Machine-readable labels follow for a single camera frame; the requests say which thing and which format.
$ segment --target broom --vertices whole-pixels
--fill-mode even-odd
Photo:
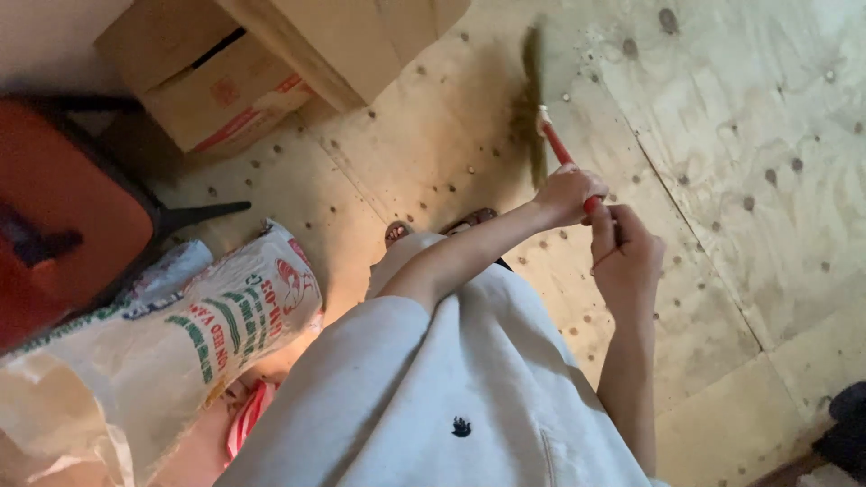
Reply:
[[[553,153],[560,164],[574,163],[571,154],[565,149],[562,140],[553,130],[547,107],[542,99],[543,61],[544,61],[544,17],[539,17],[529,27],[523,39],[523,69],[527,74],[527,85],[522,100],[514,104],[512,124],[514,131],[529,146],[529,161],[532,164],[533,187],[537,190],[547,181],[547,157],[545,139],[550,141]],[[591,196],[584,202],[587,215],[595,211],[601,202],[598,196]]]

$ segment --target person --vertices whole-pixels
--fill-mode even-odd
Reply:
[[[450,237],[390,227],[368,299],[299,358],[215,486],[655,483],[665,246],[627,205],[584,214],[607,191],[569,164],[532,201]],[[596,393],[535,291],[493,265],[581,222],[616,323]]]

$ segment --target red chair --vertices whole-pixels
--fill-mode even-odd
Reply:
[[[0,98],[0,352],[110,302],[173,231],[250,207],[169,210],[66,117],[140,109],[100,96]]]

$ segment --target wall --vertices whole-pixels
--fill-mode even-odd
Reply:
[[[132,0],[0,2],[0,92],[125,93],[93,41]]]

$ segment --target plastic bag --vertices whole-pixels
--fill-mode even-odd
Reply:
[[[182,290],[101,309],[0,359],[0,429],[29,455],[100,461],[144,486],[246,368],[320,327],[301,247],[267,221]]]

